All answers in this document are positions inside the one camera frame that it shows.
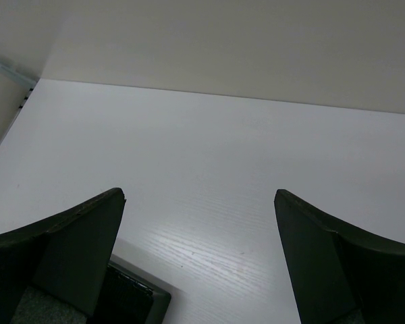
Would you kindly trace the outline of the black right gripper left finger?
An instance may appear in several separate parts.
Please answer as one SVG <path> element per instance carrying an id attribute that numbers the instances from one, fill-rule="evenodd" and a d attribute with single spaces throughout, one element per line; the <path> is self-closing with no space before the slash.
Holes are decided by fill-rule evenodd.
<path id="1" fill-rule="evenodd" d="M 29 286 L 93 316 L 125 203 L 112 188 L 0 234 L 0 323 L 10 323 Z"/>

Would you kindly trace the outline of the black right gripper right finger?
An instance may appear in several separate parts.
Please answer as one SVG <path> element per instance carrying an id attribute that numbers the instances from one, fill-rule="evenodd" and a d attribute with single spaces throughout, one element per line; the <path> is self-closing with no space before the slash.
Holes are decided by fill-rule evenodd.
<path id="1" fill-rule="evenodd" d="M 405 323 L 405 244 L 347 223 L 285 189 L 277 227 L 302 323 Z"/>

